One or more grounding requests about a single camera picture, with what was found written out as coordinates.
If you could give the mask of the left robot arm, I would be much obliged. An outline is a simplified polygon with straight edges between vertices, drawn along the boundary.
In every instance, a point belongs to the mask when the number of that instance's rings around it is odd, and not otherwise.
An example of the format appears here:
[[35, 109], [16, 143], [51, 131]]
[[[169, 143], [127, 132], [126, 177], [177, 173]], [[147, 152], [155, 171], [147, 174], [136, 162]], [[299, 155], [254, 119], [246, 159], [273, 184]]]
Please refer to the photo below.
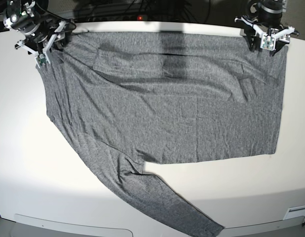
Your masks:
[[250, 0], [246, 14], [235, 17], [235, 23], [243, 24], [243, 37], [251, 52], [266, 50], [274, 56], [290, 43], [291, 35], [300, 34], [295, 27], [281, 23], [285, 4], [285, 0]]

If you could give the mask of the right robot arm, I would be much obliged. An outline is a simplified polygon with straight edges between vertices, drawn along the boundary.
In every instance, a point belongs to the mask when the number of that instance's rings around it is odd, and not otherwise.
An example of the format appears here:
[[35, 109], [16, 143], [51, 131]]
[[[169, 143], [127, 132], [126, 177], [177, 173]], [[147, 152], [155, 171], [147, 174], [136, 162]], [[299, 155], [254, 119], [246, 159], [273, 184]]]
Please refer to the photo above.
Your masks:
[[15, 48], [34, 55], [39, 68], [51, 63], [52, 47], [61, 49], [66, 37], [76, 29], [72, 19], [48, 11], [48, 5], [47, 0], [8, 0], [3, 11], [4, 27], [25, 37]]

